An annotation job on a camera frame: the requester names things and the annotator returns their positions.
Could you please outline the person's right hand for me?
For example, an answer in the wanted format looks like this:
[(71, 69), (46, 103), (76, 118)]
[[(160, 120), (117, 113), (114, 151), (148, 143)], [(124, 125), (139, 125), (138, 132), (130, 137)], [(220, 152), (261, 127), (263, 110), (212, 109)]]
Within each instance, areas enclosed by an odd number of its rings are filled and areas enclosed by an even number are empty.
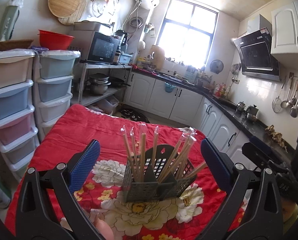
[(298, 205), (288, 199), (281, 198), (283, 214), (283, 234), (285, 234), (298, 218)]

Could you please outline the person's left hand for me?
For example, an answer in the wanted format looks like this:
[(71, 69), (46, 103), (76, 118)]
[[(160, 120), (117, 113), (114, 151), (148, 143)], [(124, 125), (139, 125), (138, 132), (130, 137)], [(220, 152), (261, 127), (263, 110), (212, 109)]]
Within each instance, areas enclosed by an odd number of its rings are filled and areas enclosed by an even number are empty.
[(97, 210), (90, 211), (90, 220), (93, 222), (95, 228), (107, 240), (114, 240), (114, 233), (110, 226), (103, 220), (104, 216)]

